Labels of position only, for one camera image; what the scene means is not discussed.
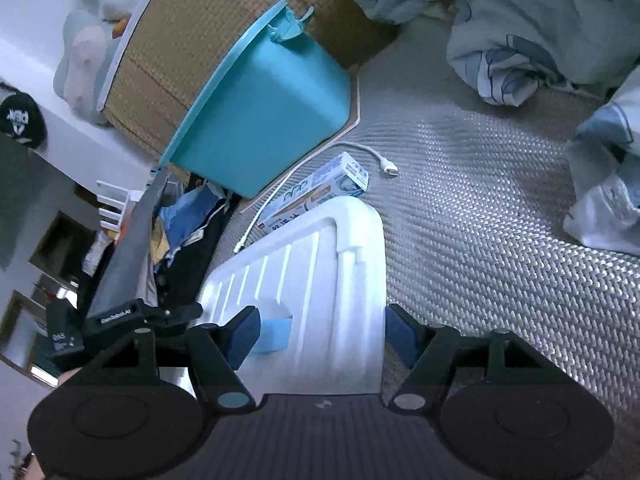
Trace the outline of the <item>white desktop file rack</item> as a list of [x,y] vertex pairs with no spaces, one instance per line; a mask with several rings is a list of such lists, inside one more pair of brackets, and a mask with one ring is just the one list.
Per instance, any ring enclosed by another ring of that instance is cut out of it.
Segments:
[[97,180],[100,226],[105,231],[119,234],[124,221],[131,214],[134,205],[141,200],[142,191],[122,188],[105,181]]

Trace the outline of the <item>grey folded trousers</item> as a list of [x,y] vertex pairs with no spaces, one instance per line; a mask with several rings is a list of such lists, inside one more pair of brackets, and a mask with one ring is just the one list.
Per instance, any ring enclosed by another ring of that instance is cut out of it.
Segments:
[[169,176],[168,169],[161,169],[134,207],[128,228],[117,243],[96,289],[88,318],[136,299],[142,299],[151,307],[157,306],[151,236],[154,214],[160,206]]

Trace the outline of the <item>pile of folded clothes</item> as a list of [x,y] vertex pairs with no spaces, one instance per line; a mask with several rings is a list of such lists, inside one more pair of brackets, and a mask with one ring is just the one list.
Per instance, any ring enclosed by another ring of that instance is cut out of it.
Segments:
[[[157,307],[173,309],[198,296],[221,233],[238,198],[209,181],[184,192],[171,172],[154,214],[151,259]],[[80,285],[77,307],[88,314],[118,240],[104,249],[96,270]]]

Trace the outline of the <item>small white medicine box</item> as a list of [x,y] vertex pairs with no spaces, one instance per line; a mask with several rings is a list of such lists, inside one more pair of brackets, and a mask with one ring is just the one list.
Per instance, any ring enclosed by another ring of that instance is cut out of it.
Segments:
[[270,233],[335,197],[359,197],[367,191],[368,183],[368,170],[343,152],[272,200],[262,211],[257,227]]

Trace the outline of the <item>black cap with logo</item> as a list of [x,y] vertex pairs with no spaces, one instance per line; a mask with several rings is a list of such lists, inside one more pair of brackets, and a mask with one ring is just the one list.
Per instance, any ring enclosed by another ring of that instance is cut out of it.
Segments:
[[36,101],[2,82],[1,132],[14,142],[36,150],[47,140],[47,126]]

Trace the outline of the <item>turquoise plastic storage bin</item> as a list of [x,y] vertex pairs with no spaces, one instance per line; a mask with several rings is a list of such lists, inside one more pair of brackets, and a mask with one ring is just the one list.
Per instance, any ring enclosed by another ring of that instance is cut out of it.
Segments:
[[348,122],[352,80],[284,0],[244,32],[160,158],[244,198]]

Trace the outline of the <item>light blue plush toy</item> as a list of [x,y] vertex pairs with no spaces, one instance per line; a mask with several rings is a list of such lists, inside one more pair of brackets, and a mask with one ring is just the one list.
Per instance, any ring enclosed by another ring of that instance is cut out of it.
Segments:
[[85,10],[75,10],[65,20],[63,44],[53,79],[55,94],[78,117],[106,126],[108,120],[98,110],[98,101],[119,44],[112,37],[112,26]]

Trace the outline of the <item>floral blue white blanket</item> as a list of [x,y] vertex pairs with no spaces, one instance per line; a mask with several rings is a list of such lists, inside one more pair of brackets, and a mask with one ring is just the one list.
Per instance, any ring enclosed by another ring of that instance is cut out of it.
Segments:
[[549,87],[600,101],[567,142],[576,200],[564,231],[639,250],[639,0],[354,0],[373,21],[449,18],[446,58],[491,105]]

